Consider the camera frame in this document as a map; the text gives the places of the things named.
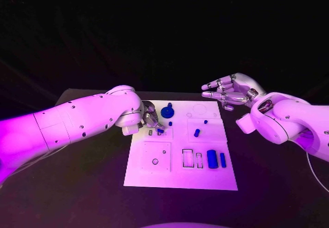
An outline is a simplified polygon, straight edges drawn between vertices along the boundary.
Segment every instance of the dark table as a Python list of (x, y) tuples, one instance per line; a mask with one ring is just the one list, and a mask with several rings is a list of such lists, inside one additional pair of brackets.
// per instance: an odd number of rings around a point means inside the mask
[[(61, 104), (103, 93), (70, 89)], [(138, 92), (143, 100), (210, 100), (200, 94)], [(122, 129), (70, 145), (12, 176), (0, 189), (0, 227), (139, 228), (200, 222), (233, 228), (329, 227), (329, 194), (312, 175), (306, 153), (276, 145), (236, 120), (247, 113), (221, 107), (239, 191), (125, 187), (132, 136)], [(329, 163), (312, 157), (329, 186)]]

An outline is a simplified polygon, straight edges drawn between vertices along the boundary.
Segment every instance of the robotic hand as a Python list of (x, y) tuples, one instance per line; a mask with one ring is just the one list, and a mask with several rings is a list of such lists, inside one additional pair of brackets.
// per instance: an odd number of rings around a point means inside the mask
[(165, 130), (154, 103), (142, 101), (128, 85), (0, 121), (0, 184), (31, 159), (104, 132), (115, 124), (125, 135), (138, 133), (145, 125)]
[(247, 75), (237, 73), (203, 86), (204, 97), (218, 99), (226, 110), (231, 105), (252, 108), (237, 124), (244, 133), (257, 130), (276, 144), (294, 141), (314, 156), (329, 161), (329, 106), (311, 105), (305, 100), (282, 93), (266, 93)]

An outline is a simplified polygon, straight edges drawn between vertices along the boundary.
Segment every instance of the blue object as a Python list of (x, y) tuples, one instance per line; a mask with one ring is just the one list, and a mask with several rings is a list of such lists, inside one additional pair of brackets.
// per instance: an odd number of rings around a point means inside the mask
[(200, 136), (200, 132), (201, 132), (201, 130), (200, 130), (200, 129), (197, 129), (197, 130), (195, 130), (195, 133), (194, 133), (194, 136), (195, 136), (195, 137), (198, 137), (198, 136)]
[(174, 117), (175, 111), (172, 107), (172, 103), (168, 103), (168, 107), (162, 108), (162, 117), (167, 119)]
[(216, 150), (207, 151), (207, 157), (208, 157), (208, 167), (211, 169), (217, 169), (218, 168), (217, 151)]
[(220, 155), (221, 155), (221, 166), (223, 166), (224, 168), (227, 168), (227, 161), (226, 161), (224, 153), (221, 153)]

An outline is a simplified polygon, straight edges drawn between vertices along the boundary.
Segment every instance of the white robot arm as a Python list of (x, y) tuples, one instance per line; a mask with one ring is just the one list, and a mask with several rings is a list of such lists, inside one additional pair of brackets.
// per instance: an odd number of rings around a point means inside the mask
[(104, 132), (115, 124), (125, 135), (138, 133), (143, 125), (165, 129), (154, 103), (142, 102), (128, 85), (0, 121), (0, 184), (31, 159)]
[(266, 93), (247, 75), (237, 73), (203, 86), (217, 87), (217, 92), (203, 92), (218, 99), (226, 110), (231, 105), (246, 105), (250, 113), (237, 124), (244, 133), (255, 130), (276, 144), (294, 141), (315, 157), (329, 162), (329, 106), (311, 105), (305, 100), (282, 93)]

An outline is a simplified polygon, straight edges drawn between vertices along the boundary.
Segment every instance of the white cable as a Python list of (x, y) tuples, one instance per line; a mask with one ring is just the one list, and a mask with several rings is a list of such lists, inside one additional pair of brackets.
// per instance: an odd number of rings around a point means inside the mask
[(11, 176), (14, 176), (15, 174), (18, 174), (21, 171), (24, 171), (28, 167), (31, 167), (38, 161), (41, 161), (42, 159), (51, 157), (54, 154), (57, 154), (67, 146), (64, 146), (61, 149), (58, 149), (54, 153), (53, 151), (48, 152), (37, 161), (28, 163), (28, 164), (24, 164), (22, 166), (25, 166), (22, 169), (18, 169), (12, 174)]
[(325, 185), (322, 184), (322, 182), (321, 182), (321, 180), (319, 180), (319, 178), (318, 178), (318, 176), (317, 176), (317, 173), (315, 173), (315, 171), (314, 171), (314, 167), (312, 167), (312, 164), (311, 164), (311, 157), (309, 157), (309, 153), (308, 153), (308, 152), (306, 152), (306, 156), (308, 156), (308, 161), (309, 161), (309, 165), (311, 165), (311, 171), (312, 171), (312, 173), (314, 173), (314, 175), (315, 175), (315, 178), (317, 178), (317, 180), (318, 180), (321, 186), (324, 187), (324, 189), (329, 192), (328, 188), (327, 188)]

